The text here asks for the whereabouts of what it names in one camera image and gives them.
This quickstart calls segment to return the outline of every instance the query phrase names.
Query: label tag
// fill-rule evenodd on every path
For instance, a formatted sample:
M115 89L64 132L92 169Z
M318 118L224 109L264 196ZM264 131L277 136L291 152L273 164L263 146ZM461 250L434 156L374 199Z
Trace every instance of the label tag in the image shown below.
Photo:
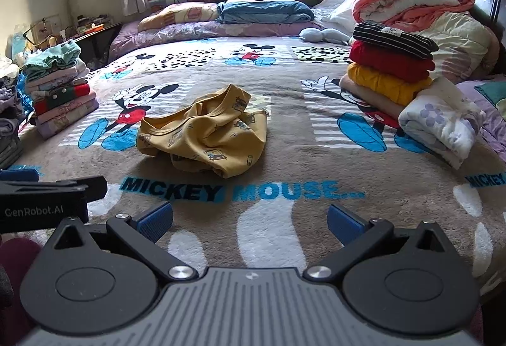
M381 32L385 32L387 34L392 34L392 35L396 35L396 36L401 36L401 34L404 32L403 30L401 29L397 29L397 28L390 28L389 26L386 26L385 28L383 28L381 30Z

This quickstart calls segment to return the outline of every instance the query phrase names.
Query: blue gripper pad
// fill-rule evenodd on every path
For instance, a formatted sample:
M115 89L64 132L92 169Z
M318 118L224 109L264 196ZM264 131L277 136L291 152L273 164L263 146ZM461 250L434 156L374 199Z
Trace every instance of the blue gripper pad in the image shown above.
M9 180L16 182L38 182L39 172L33 168L0 170L0 182Z
M174 213L169 202L155 206L132 219L132 227L156 243L172 226Z
M367 222L361 219L361 217L334 205L330 205L328 208L327 226L328 230L344 246L358 238L368 229Z

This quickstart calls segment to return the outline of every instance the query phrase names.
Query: blue pillow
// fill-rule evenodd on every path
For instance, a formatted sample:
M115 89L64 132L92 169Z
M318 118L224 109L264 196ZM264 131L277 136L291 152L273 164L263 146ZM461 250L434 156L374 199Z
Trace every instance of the blue pillow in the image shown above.
M306 4L291 0L219 3L218 13L217 21L223 24L293 24L315 19Z

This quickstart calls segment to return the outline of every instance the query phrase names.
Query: black striped shirt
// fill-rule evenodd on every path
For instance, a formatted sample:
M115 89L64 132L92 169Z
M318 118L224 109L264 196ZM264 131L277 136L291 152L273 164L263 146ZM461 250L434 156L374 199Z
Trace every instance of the black striped shirt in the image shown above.
M403 52L419 59L432 58L431 52L439 49L436 42L424 36L386 27L375 21L362 21L355 26L353 37L368 44Z

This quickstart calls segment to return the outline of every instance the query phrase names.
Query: yellow printed garment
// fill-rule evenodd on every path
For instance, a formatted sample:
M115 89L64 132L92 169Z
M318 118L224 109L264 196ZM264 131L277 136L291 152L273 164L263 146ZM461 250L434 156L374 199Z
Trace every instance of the yellow printed garment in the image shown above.
M357 63L348 67L348 77L357 85L370 88L402 106L409 104L418 92L427 88L432 82L432 79L428 77L416 83L408 83L393 75L383 74Z
M230 84L172 115L145 117L136 147L150 156L166 152L175 168L188 172L212 169L224 178L246 172L260 158L267 136L267 112L244 111L250 98Z

